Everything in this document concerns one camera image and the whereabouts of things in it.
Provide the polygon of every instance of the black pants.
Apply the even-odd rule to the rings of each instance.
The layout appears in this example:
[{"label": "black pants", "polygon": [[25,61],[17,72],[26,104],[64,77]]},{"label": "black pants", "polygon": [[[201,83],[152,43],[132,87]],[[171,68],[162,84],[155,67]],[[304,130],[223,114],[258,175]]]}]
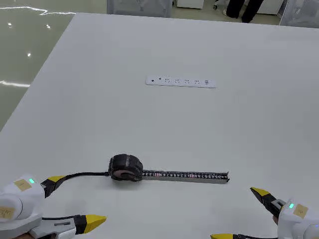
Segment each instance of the black pants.
[{"label": "black pants", "polygon": [[[245,0],[230,0],[227,7],[227,16],[232,18],[238,18],[240,9],[242,8]],[[249,23],[260,8],[260,5],[263,3],[263,0],[249,0],[248,6],[242,16],[243,22]]]}]

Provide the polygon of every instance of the beige sticker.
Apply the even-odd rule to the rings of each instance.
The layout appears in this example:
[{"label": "beige sticker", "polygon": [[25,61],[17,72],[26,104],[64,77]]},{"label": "beige sticker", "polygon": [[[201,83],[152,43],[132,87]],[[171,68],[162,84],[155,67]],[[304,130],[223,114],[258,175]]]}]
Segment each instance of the beige sticker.
[{"label": "beige sticker", "polygon": [[32,188],[31,185],[25,181],[24,179],[15,181],[14,184],[21,190],[21,191],[25,191],[29,188]]},{"label": "beige sticker", "polygon": [[11,219],[15,208],[0,207],[0,218]]},{"label": "beige sticker", "polygon": [[302,219],[305,218],[306,214],[307,214],[307,211],[308,211],[308,208],[301,205],[301,204],[298,204],[296,206],[296,209],[294,211],[294,214],[298,217],[301,217]]}]

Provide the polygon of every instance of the floor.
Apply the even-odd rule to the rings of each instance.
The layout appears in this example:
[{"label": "floor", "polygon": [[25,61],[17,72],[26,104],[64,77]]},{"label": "floor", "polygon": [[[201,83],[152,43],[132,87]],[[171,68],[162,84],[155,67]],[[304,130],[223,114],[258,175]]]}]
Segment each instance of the floor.
[{"label": "floor", "polygon": [[[239,21],[212,9],[174,7],[173,18]],[[30,87],[76,12],[106,13],[105,0],[1,0],[0,2],[0,130]],[[279,18],[257,15],[253,23],[278,24]]]}]

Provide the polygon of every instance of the white power strip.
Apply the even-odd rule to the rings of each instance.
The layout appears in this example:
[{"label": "white power strip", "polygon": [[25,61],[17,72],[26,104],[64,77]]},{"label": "white power strip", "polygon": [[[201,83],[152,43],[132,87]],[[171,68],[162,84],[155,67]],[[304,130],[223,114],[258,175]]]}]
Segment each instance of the white power strip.
[{"label": "white power strip", "polygon": [[186,79],[170,76],[147,76],[145,83],[147,85],[157,86],[188,86],[201,88],[216,88],[212,80]]}]

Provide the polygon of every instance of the tape measure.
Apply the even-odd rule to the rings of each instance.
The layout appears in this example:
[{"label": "tape measure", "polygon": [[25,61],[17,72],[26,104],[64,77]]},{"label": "tape measure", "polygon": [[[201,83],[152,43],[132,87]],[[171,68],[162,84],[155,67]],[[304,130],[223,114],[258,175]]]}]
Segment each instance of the tape measure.
[{"label": "tape measure", "polygon": [[198,183],[227,183],[227,173],[214,172],[179,172],[143,170],[140,160],[128,154],[118,154],[111,158],[109,174],[115,180],[129,180],[133,182],[143,180],[162,180]]}]

